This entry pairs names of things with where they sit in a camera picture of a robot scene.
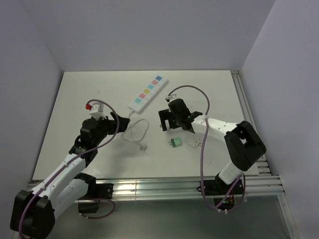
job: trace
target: purple cable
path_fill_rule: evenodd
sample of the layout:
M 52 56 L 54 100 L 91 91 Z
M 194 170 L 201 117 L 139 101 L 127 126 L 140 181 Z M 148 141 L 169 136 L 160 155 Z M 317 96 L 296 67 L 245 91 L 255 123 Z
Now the purple cable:
M 81 214 L 81 216 L 85 217 L 85 218 L 88 218 L 88 219 L 102 219 L 102 218 L 106 218 L 107 216 L 109 216 L 110 214 L 112 214 L 112 212 L 114 212 L 115 210 L 115 202 L 113 202 L 111 199 L 106 199 L 106 198 L 92 198 L 90 200 L 95 200 L 95 201 L 107 201 L 107 202 L 110 202 L 112 203 L 113 205 L 113 208 L 111 209 L 111 211 L 103 216 L 99 216 L 99 217 L 90 217 L 90 216 L 87 216 L 85 214 Z
M 117 122 L 117 126 L 116 126 L 116 130 L 115 130 L 115 133 L 114 135 L 108 140 L 106 141 L 105 143 L 101 144 L 100 146 L 97 146 L 95 148 L 91 148 L 87 151 L 84 151 L 78 155 L 76 155 L 75 157 L 73 157 L 72 159 L 70 159 L 70 161 L 67 163 L 67 165 L 70 165 L 74 160 L 76 160 L 77 158 L 81 157 L 82 155 L 86 154 L 86 153 L 89 153 L 91 151 L 94 151 L 96 149 L 99 149 L 105 145 L 107 145 L 109 142 L 111 142 L 112 139 L 114 139 L 115 135 L 119 132 L 119 128 L 120 128 L 120 119 L 119 119 L 119 116 L 118 114 L 115 112 L 115 110 L 113 109 L 113 107 L 111 107 L 108 103 L 104 102 L 104 101 L 101 101 L 101 100 L 97 100 L 97 99 L 93 99 L 93 100 L 89 100 L 86 104 L 89 104 L 91 102 L 100 102 L 102 104 L 105 104 L 107 107 L 109 107 L 111 109 L 111 111 L 114 112 L 114 115 L 115 115 L 115 118 L 116 118 L 116 122 Z M 44 184 L 44 188 L 46 188 L 48 185 L 50 185 L 50 183 L 53 182 L 53 180 L 66 168 L 67 166 L 63 165 L 45 184 Z M 21 215 L 21 219 L 20 219 L 20 222 L 19 222 L 19 227 L 18 227 L 18 231 L 19 231 L 19 236 L 21 239 L 26 239 L 23 234 L 22 234 L 22 226 L 23 226 L 23 221 L 25 219 L 25 215 L 28 211 L 28 209 L 30 208 L 32 202 L 36 199 L 37 196 L 39 196 L 40 193 L 42 193 L 44 191 L 43 188 L 41 188 L 31 199 L 30 201 L 28 202 L 28 204 L 26 205 L 26 207 L 24 208 L 23 210 L 23 213 Z M 106 216 L 104 217 L 107 217 L 109 214 L 111 214 L 113 211 L 114 211 L 114 208 L 111 210 L 111 212 L 109 212 Z
M 209 108 L 210 108 L 210 102 L 209 102 L 209 98 L 207 96 L 207 94 L 202 91 L 200 88 L 196 87 L 196 86 L 192 86 L 192 85 L 183 85 L 183 86 L 179 86 L 175 89 L 173 89 L 169 94 L 168 96 L 170 96 L 173 92 L 175 92 L 176 90 L 180 89 L 180 88 L 184 88 L 184 87 L 190 87 L 190 88 L 194 88 L 198 91 L 200 91 L 206 98 L 207 100 L 207 110 L 205 112 L 205 123 L 206 123 L 206 131 L 205 131 L 205 134 L 204 134 L 204 139 L 203 139 L 203 143 L 202 143 L 202 147 L 201 147 L 201 151 L 200 151 L 200 189 L 201 189 L 201 193 L 202 193 L 202 196 L 203 196 L 203 200 L 204 200 L 204 203 L 206 205 L 207 208 L 211 209 L 211 210 L 217 210 L 222 204 L 223 202 L 227 199 L 227 197 L 229 196 L 229 194 L 231 193 L 231 191 L 233 190 L 233 188 L 236 186 L 236 184 L 238 183 L 238 181 L 240 180 L 240 178 L 242 177 L 242 175 L 240 175 L 232 184 L 232 186 L 229 188 L 228 192 L 226 193 L 225 197 L 214 207 L 212 207 L 208 200 L 206 199 L 206 195 L 205 195 L 205 187 L 204 187 L 204 149 L 205 149 L 205 143 L 206 143 L 206 139 L 207 139 L 207 136 L 208 136 L 208 131 L 209 131 L 209 126 L 208 126 L 208 119 L 207 119 L 207 115 L 208 115 L 208 112 L 209 112 Z M 243 192 L 243 195 L 241 197 L 241 200 L 239 202 L 239 205 L 243 202 L 243 199 L 244 199 L 244 196 L 245 196 L 245 190 L 246 190 L 246 178 L 245 178 L 245 175 L 243 174 L 243 178 L 244 178 L 244 192 Z M 235 208 L 237 208 L 237 206 L 233 207 L 232 209 L 230 210 L 227 210 L 228 212 L 234 210 Z

